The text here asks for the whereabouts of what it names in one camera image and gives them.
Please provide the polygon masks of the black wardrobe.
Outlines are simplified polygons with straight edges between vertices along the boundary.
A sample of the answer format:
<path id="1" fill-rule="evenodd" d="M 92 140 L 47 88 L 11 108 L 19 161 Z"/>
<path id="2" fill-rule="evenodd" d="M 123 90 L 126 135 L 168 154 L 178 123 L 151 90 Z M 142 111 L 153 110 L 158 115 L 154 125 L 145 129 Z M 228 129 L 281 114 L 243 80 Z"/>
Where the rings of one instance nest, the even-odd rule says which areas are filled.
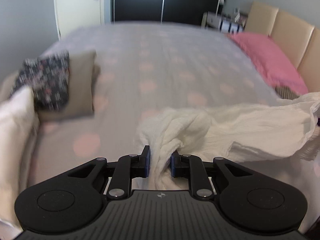
<path id="1" fill-rule="evenodd" d="M 225 0 L 111 0 L 111 20 L 201 25 L 206 12 L 221 12 Z"/>

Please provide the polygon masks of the white door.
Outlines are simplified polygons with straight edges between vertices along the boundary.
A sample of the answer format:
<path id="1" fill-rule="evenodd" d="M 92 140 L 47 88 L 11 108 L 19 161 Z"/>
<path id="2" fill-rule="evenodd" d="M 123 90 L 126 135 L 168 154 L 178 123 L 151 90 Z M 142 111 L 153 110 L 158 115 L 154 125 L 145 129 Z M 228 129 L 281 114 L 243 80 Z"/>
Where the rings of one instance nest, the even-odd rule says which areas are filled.
<path id="1" fill-rule="evenodd" d="M 104 0 L 54 0 L 58 38 L 82 27 L 102 25 Z"/>

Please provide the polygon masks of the white crinkled cotton garment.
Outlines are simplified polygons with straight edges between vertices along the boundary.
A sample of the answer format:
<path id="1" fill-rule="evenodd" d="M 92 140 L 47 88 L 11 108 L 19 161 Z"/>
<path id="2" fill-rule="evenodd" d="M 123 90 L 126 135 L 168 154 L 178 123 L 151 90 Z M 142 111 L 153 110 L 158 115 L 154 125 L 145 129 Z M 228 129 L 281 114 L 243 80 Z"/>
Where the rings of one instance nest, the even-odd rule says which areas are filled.
<path id="1" fill-rule="evenodd" d="M 203 161 L 224 157 L 236 163 L 299 156 L 311 161 L 319 150 L 319 94 L 278 100 L 277 106 L 241 103 L 204 109 L 167 108 L 144 120 L 137 129 L 137 147 L 149 146 L 149 176 L 138 179 L 144 190 L 186 189 L 173 179 L 169 160 L 173 152 Z"/>

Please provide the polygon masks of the striped beige garment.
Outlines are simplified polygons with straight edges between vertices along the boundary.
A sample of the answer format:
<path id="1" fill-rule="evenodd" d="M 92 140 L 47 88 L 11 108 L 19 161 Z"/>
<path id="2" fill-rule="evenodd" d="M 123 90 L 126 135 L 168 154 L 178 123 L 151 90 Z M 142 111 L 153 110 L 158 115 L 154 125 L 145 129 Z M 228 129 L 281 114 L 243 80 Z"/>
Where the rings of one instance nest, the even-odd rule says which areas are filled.
<path id="1" fill-rule="evenodd" d="M 277 93 L 277 95 L 282 99 L 295 100 L 299 98 L 299 95 L 297 95 L 287 86 L 276 86 L 274 90 Z"/>

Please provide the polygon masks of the folded beige fleece garment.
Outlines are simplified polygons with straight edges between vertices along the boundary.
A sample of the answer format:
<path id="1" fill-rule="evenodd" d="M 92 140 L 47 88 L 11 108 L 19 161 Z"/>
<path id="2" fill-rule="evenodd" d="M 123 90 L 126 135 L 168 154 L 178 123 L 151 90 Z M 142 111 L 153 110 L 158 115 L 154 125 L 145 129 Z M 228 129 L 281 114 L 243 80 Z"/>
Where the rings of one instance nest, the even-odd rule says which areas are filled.
<path id="1" fill-rule="evenodd" d="M 95 50 L 69 56 L 69 100 L 60 111 L 38 111 L 42 122 L 57 121 L 93 114 L 93 85 L 100 73 L 94 61 Z"/>

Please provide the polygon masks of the folded black floral garment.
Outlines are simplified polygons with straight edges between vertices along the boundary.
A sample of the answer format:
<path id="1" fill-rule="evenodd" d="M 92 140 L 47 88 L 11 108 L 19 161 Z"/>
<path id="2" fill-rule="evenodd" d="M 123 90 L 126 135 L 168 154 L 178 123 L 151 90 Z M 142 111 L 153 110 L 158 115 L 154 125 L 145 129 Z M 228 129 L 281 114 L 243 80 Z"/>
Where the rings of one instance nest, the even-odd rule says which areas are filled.
<path id="1" fill-rule="evenodd" d="M 69 99 L 68 85 L 69 52 L 65 50 L 24 60 L 10 94 L 29 86 L 33 90 L 36 110 L 60 111 Z"/>

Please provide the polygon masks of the cluttered bedside table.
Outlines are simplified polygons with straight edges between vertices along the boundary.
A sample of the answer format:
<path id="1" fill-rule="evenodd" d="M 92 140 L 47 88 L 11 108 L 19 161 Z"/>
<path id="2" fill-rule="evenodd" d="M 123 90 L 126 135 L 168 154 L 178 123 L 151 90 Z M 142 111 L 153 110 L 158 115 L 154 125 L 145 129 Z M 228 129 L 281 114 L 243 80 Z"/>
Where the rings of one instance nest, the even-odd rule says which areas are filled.
<path id="1" fill-rule="evenodd" d="M 225 34 L 235 34 L 244 31 L 247 19 L 248 14 L 241 11 L 236 11 L 234 15 L 205 12 L 203 14 L 201 28 L 213 28 Z"/>

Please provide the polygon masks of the pink pillow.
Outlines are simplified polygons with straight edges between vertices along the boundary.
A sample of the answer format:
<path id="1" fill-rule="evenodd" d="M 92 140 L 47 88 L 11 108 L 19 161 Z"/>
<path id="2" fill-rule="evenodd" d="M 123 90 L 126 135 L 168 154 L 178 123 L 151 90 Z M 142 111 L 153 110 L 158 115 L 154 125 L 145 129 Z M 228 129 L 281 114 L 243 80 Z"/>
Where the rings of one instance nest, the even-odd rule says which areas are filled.
<path id="1" fill-rule="evenodd" d="M 297 95 L 309 92 L 294 65 L 272 38 L 251 32 L 228 34 L 227 37 L 250 58 L 269 86 L 289 87 Z"/>

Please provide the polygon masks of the beige padded headboard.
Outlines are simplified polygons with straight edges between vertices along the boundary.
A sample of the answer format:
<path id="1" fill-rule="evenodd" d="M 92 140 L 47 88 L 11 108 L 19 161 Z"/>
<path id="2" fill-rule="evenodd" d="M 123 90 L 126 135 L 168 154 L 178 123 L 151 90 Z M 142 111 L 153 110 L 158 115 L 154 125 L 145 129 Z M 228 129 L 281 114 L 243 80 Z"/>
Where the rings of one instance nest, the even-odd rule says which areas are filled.
<path id="1" fill-rule="evenodd" d="M 296 16 L 254 1 L 245 31 L 272 38 L 302 76 L 310 92 L 319 92 L 319 29 Z"/>

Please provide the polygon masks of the folded white crinkled garment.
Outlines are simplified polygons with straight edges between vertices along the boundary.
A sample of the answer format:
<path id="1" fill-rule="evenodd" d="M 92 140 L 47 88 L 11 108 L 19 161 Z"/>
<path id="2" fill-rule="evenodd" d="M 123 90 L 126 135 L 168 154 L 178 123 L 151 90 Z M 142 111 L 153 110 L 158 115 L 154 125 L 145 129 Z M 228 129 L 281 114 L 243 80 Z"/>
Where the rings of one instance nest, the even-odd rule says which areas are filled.
<path id="1" fill-rule="evenodd" d="M 1 222 L 18 226 L 14 211 L 20 166 L 35 121 L 33 90 L 24 86 L 1 103 Z"/>

